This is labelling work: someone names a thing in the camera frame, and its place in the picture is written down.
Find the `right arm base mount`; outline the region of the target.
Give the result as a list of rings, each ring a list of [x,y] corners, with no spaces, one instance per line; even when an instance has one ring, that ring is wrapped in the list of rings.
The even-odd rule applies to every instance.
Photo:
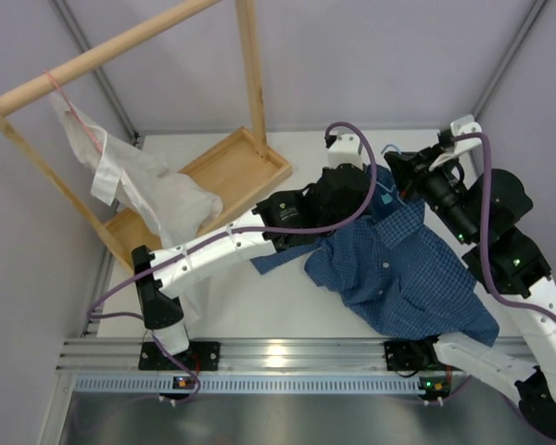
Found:
[[[384,343],[386,369],[397,373],[445,371],[447,366],[436,357],[434,343],[432,338],[386,341]]]

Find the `blue plaid shirt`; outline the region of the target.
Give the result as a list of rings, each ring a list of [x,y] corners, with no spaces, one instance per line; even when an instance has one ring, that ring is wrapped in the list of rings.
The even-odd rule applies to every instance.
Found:
[[[253,266],[266,274],[305,256],[309,279],[338,293],[379,334],[419,340],[461,332],[493,345],[499,325],[475,295],[475,278],[425,225],[424,203],[403,202],[387,168],[378,167],[376,179],[370,215]]]

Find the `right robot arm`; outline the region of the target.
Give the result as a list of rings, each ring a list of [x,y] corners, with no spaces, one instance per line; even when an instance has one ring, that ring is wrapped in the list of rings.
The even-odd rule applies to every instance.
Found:
[[[426,336],[412,346],[424,368],[440,362],[469,373],[510,401],[538,433],[556,440],[556,284],[537,244],[518,221],[533,208],[522,182],[494,169],[486,152],[483,174],[471,186],[452,174],[456,148],[388,152],[385,162],[400,194],[421,198],[463,244],[469,272],[517,325],[534,360],[524,361],[464,334]]]

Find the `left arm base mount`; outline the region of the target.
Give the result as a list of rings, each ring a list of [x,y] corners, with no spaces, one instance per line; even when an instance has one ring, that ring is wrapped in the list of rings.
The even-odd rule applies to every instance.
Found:
[[[211,371],[219,369],[221,343],[217,341],[191,341],[187,351],[174,356],[191,371]],[[141,371],[169,371],[177,369],[159,349],[154,341],[143,343],[138,369]]]

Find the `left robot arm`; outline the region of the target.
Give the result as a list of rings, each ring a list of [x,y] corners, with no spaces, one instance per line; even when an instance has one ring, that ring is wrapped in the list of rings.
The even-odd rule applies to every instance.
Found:
[[[217,271],[240,262],[310,246],[369,210],[375,166],[326,167],[315,183],[275,192],[253,209],[191,242],[133,253],[135,287],[145,328],[160,346],[158,357],[172,370],[191,358],[180,296]]]

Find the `light blue wire hanger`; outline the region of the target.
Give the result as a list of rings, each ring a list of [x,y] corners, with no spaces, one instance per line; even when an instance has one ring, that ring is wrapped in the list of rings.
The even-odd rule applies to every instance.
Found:
[[[377,163],[376,184],[378,196],[383,204],[399,199],[398,186],[394,178],[393,168],[385,160],[385,154],[399,154],[397,146],[388,144],[381,150],[382,159]]]

